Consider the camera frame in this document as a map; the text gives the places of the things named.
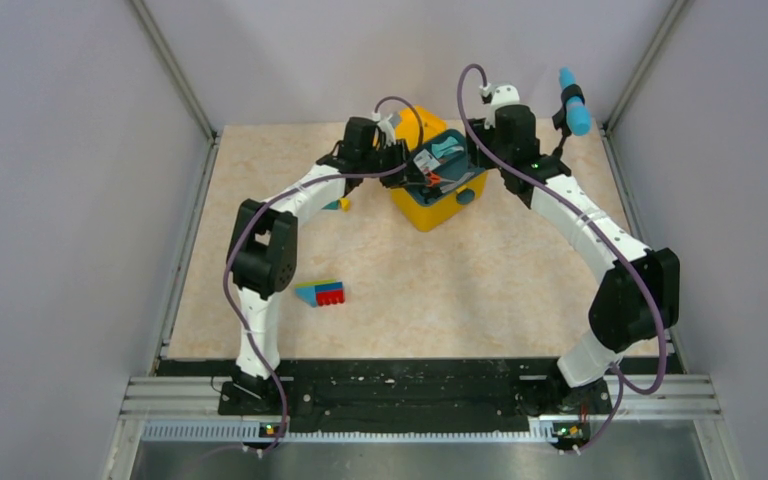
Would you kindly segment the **white blue wipe sachets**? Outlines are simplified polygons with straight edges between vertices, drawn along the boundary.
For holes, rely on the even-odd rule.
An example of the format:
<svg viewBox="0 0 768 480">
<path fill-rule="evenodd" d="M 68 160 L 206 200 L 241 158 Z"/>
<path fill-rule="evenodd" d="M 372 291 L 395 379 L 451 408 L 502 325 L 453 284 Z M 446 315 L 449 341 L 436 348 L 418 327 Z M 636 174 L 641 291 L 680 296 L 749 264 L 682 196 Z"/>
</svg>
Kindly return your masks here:
<svg viewBox="0 0 768 480">
<path fill-rule="evenodd" d="M 437 169 L 441 163 L 438 158 L 428 150 L 420 150 L 413 157 L 413 163 L 423 174 L 428 174 Z"/>
</svg>

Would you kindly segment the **teal divided tray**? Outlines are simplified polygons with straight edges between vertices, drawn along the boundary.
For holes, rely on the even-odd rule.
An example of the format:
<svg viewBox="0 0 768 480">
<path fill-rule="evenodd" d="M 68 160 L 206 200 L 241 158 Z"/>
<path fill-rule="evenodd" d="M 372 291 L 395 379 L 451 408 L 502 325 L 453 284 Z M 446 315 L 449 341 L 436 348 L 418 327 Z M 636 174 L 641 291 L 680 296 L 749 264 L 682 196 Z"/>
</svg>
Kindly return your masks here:
<svg viewBox="0 0 768 480">
<path fill-rule="evenodd" d="M 439 143 L 441 141 L 444 141 L 448 137 L 457 138 L 463 144 L 464 151 L 450 158 L 447 162 L 443 162 L 443 163 L 440 162 L 441 165 L 437 169 L 435 169 L 433 172 L 440 176 L 447 177 L 450 179 L 458 179 L 463 174 L 467 172 L 472 172 L 473 178 L 471 180 L 476 179 L 481 173 L 484 172 L 484 169 L 476 166 L 472 162 L 467 152 L 466 138 L 462 133 L 460 133 L 457 130 L 454 130 L 454 129 L 445 130 L 443 133 L 440 133 L 436 137 L 424 143 L 420 147 L 419 151 L 425 149 L 431 152 L 431 146 L 434 143 Z M 424 174 L 417 169 L 417 167 L 413 163 L 413 159 L 412 159 L 412 163 L 408 166 L 408 171 L 409 171 L 409 181 L 405 189 L 408 192 L 408 194 L 421 206 L 433 205 L 434 203 L 437 203 L 439 200 L 441 200 L 444 197 L 442 196 L 432 200 L 431 202 L 426 202 L 421 195 L 421 188 L 425 183 Z"/>
</svg>

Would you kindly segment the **yellow plastic medicine box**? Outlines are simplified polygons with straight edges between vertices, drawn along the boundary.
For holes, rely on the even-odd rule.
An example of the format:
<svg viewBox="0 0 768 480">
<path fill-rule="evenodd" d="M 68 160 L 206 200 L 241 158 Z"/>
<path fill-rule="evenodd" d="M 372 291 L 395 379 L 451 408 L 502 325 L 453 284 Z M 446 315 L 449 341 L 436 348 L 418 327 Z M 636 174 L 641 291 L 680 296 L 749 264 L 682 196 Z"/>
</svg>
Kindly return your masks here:
<svg viewBox="0 0 768 480">
<path fill-rule="evenodd" d="M 420 106 L 405 107 L 388 122 L 412 154 L 391 199 L 417 230 L 433 230 L 482 196 L 487 173 L 471 160 L 463 133 Z"/>
</svg>

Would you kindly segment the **colourful card pack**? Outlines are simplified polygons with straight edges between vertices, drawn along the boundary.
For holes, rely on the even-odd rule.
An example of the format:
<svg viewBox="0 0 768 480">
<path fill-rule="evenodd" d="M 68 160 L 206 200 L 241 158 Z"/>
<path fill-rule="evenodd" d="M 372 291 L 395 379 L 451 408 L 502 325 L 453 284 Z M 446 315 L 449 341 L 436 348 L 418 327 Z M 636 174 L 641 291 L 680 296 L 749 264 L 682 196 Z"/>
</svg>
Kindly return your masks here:
<svg viewBox="0 0 768 480">
<path fill-rule="evenodd" d="M 313 308 L 339 305 L 346 300 L 344 285 L 337 280 L 297 284 L 294 287 L 294 293 Z"/>
</svg>

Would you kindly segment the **orange handled scissors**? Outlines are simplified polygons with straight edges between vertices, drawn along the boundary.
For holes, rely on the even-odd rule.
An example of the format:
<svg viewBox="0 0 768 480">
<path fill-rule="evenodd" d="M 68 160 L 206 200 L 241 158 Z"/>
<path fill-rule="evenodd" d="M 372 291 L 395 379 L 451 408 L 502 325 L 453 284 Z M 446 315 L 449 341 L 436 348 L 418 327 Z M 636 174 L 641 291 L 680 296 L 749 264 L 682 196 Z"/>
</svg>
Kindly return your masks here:
<svg viewBox="0 0 768 480">
<path fill-rule="evenodd" d="M 426 188 L 438 188 L 442 183 L 442 178 L 434 172 L 427 172 L 424 174 L 424 186 Z"/>
</svg>

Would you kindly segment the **black handled scissors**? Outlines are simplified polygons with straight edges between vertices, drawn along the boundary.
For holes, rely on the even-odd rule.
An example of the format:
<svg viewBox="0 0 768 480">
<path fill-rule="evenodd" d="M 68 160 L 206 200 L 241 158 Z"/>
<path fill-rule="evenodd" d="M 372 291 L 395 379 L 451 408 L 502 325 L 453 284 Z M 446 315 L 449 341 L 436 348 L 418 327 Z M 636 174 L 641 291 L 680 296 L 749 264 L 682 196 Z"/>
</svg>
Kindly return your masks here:
<svg viewBox="0 0 768 480">
<path fill-rule="evenodd" d="M 448 195 L 451 192 L 458 191 L 473 178 L 473 173 L 467 172 L 458 179 L 450 179 L 443 176 L 440 177 L 442 178 L 442 183 L 438 188 L 426 188 L 424 185 L 422 186 L 421 195 L 426 202 L 431 202 L 432 200 Z"/>
</svg>

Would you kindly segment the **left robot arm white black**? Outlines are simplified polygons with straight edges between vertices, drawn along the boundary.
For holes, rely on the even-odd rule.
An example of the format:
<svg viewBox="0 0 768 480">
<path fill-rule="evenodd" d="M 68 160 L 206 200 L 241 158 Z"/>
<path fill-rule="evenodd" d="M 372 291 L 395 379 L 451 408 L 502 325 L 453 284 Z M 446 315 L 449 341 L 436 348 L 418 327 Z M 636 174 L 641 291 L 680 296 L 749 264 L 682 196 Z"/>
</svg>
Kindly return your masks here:
<svg viewBox="0 0 768 480">
<path fill-rule="evenodd" d="M 257 413 L 279 404 L 280 380 L 275 369 L 278 301 L 297 267 L 298 230 L 326 205 L 348 196 L 364 180 L 388 189 L 423 179 L 413 158 L 429 137 L 429 124 L 407 123 L 389 116 L 350 118 L 343 137 L 297 182 L 264 200 L 240 204 L 229 246 L 223 289 L 236 293 L 231 304 L 242 327 L 241 350 L 233 374 L 243 401 Z"/>
</svg>

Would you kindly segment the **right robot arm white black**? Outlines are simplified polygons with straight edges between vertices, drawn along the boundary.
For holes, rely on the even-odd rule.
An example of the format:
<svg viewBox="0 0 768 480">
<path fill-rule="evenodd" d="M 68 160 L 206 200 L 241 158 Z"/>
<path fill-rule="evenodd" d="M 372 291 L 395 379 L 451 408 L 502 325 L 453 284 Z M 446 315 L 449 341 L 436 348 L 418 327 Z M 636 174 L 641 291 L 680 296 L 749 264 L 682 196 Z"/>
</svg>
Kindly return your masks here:
<svg viewBox="0 0 768 480">
<path fill-rule="evenodd" d="M 586 386 L 608 371 L 636 393 L 657 392 L 667 370 L 666 332 L 678 320 L 678 256 L 668 248 L 654 250 L 620 227 L 584 192 L 563 162 L 561 146 L 543 154 L 527 106 L 498 107 L 485 118 L 465 118 L 463 126 L 476 159 L 499 169 L 505 188 L 557 229 L 599 283 L 588 330 L 559 358 L 560 376 L 546 385 L 549 404 L 574 411 L 586 400 Z M 655 378 L 636 385 L 620 362 L 650 339 L 658 343 Z"/>
</svg>

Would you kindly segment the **yellow teal tape roll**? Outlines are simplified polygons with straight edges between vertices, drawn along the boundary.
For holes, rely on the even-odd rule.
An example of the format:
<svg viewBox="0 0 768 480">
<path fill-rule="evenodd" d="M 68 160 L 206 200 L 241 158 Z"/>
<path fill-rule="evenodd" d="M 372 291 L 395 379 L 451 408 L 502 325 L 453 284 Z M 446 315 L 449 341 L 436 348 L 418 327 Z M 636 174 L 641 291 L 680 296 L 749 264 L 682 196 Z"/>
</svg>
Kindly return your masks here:
<svg viewBox="0 0 768 480">
<path fill-rule="evenodd" d="M 323 210 L 343 211 L 346 212 L 351 208 L 351 201 L 348 198 L 339 198 L 332 202 L 327 203 Z"/>
</svg>

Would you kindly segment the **blue microphone on stand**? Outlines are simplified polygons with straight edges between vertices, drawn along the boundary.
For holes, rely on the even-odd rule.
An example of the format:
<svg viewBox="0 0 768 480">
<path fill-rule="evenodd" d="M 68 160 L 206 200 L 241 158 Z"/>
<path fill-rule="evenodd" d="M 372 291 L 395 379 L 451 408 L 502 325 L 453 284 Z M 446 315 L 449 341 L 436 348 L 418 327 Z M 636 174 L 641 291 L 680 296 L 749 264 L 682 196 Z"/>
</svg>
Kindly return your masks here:
<svg viewBox="0 0 768 480">
<path fill-rule="evenodd" d="M 591 130 L 592 120 L 583 90 L 573 72 L 568 67 L 562 67 L 558 80 L 561 88 L 561 107 L 552 116 L 552 122 L 554 128 L 561 133 L 561 140 L 553 150 L 553 154 L 560 157 L 567 139 L 570 136 L 587 135 Z"/>
</svg>

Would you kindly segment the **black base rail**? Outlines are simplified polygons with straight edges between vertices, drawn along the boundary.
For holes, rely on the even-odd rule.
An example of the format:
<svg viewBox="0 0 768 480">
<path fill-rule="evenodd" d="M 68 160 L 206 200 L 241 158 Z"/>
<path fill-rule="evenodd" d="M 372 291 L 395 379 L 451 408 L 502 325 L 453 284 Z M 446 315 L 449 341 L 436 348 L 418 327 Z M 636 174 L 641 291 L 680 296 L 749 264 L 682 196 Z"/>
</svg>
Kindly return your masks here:
<svg viewBox="0 0 768 480">
<path fill-rule="evenodd" d="M 570 387 L 553 358 L 285 360 L 280 384 L 234 374 L 225 416 L 288 415 L 292 433 L 526 432 L 541 415 L 610 411 L 605 381 Z"/>
</svg>

